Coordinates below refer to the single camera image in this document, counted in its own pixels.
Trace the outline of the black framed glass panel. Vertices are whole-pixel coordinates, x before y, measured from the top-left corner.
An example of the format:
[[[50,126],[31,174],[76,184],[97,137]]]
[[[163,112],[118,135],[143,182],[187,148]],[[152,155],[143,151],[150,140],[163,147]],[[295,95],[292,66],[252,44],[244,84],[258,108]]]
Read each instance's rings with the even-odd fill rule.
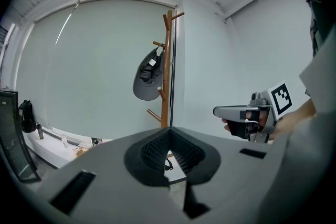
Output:
[[[18,93],[9,89],[0,89],[0,146],[20,182],[41,181],[19,122]]]

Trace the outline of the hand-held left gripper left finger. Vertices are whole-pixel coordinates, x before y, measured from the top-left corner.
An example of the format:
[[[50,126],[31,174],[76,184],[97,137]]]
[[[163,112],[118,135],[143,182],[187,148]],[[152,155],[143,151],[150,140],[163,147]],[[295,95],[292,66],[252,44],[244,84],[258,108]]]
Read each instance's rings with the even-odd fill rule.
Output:
[[[124,154],[124,165],[145,186],[168,186],[165,161],[170,149],[170,129],[158,128],[129,136],[133,142]]]

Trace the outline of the grey cap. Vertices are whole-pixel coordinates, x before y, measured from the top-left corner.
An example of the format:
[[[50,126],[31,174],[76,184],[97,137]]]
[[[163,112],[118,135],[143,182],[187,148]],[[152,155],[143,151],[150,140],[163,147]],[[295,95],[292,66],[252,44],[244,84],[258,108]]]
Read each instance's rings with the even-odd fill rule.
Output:
[[[160,95],[157,88],[163,81],[164,51],[158,55],[158,49],[154,48],[145,56],[133,81],[133,94],[143,101],[153,101]]]

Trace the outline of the person's right forearm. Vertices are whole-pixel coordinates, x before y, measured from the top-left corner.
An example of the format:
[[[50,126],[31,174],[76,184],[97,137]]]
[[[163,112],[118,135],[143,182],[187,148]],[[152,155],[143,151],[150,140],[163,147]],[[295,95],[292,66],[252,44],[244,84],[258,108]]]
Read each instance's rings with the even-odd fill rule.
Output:
[[[303,120],[309,119],[316,114],[316,109],[311,99],[305,102],[297,110],[285,114],[277,123],[275,130],[270,134],[269,139],[275,140],[278,135],[291,133],[294,128]]]

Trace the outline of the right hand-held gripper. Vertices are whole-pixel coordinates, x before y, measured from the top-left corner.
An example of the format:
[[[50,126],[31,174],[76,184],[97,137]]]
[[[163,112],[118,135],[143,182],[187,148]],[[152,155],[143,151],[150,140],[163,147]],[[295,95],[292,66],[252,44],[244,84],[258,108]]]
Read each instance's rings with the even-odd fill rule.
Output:
[[[213,114],[226,120],[230,133],[253,143],[267,143],[279,119],[292,107],[285,81],[254,92],[248,105],[217,106]]]

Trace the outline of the person's right hand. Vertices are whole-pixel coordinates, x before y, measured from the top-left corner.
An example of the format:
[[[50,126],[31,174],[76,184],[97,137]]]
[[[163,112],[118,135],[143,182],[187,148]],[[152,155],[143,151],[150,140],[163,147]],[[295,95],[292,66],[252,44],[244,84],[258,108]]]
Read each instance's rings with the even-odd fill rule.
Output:
[[[251,111],[246,112],[246,119],[251,119],[251,115],[252,115]],[[265,126],[266,121],[267,121],[266,116],[267,116],[267,113],[265,111],[261,111],[260,112],[260,114],[259,114],[259,121],[258,121],[259,127],[264,127]],[[224,129],[226,131],[230,132],[230,127],[228,126],[227,120],[226,119],[222,119],[222,122],[225,124],[224,125]]]

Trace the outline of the black upright backpack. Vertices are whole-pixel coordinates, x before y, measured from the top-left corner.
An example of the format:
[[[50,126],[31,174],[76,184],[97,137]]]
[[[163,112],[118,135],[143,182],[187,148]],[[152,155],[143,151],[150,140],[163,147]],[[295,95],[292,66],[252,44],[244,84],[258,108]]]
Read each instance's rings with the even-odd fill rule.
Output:
[[[22,131],[31,133],[37,129],[32,103],[28,100],[19,106],[20,125]]]

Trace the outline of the dark green printed shirt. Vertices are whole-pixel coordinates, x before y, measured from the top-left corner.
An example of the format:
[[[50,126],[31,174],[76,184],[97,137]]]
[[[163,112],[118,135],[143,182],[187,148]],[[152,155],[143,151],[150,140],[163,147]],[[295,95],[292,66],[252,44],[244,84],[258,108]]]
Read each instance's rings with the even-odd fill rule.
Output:
[[[306,0],[306,2],[311,10],[309,33],[313,57],[315,57],[335,24],[335,15],[326,0]]]

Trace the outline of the white window ledge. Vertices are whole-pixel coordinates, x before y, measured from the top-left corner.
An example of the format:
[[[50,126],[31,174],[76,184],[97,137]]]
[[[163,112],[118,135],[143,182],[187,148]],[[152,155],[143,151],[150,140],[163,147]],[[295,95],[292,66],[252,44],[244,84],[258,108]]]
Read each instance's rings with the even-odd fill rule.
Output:
[[[23,133],[28,148],[56,168],[62,168],[76,157],[73,150],[77,147],[92,147],[91,137],[69,133],[55,127],[42,127],[44,139],[40,140],[37,130]],[[61,137],[65,136],[68,147],[64,148]]]

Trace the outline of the wooden coat rack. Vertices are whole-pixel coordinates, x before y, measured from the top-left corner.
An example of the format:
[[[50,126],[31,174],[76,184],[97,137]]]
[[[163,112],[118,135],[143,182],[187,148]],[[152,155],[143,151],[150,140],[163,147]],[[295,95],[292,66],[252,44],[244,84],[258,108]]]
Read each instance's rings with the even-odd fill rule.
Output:
[[[153,41],[152,44],[161,47],[163,49],[163,79],[162,85],[158,87],[158,93],[162,99],[161,104],[161,115],[158,116],[152,110],[147,109],[147,113],[155,118],[160,123],[161,128],[169,127],[169,107],[170,107],[170,86],[171,86],[171,49],[172,49],[172,33],[173,33],[173,22],[183,16],[185,13],[181,12],[179,14],[173,15],[172,10],[168,10],[167,14],[163,15],[163,20],[165,24],[166,34],[165,43],[160,43]]]

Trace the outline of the grey roller blind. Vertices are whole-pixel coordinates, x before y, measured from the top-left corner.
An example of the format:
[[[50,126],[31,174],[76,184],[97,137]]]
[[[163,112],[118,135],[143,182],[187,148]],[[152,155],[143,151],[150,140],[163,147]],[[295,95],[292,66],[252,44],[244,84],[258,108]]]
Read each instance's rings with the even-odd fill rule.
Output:
[[[133,94],[144,57],[165,40],[167,6],[103,0],[37,22],[20,57],[16,90],[51,130],[117,139],[160,126],[161,100]]]

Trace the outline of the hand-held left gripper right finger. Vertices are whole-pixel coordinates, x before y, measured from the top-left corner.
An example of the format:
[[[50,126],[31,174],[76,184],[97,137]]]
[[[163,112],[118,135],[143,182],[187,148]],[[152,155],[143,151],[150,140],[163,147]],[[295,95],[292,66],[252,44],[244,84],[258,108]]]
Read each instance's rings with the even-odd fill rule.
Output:
[[[176,127],[170,128],[170,150],[186,176],[183,211],[189,218],[196,218],[209,207],[197,200],[192,187],[212,179],[221,164],[220,154],[215,147]]]

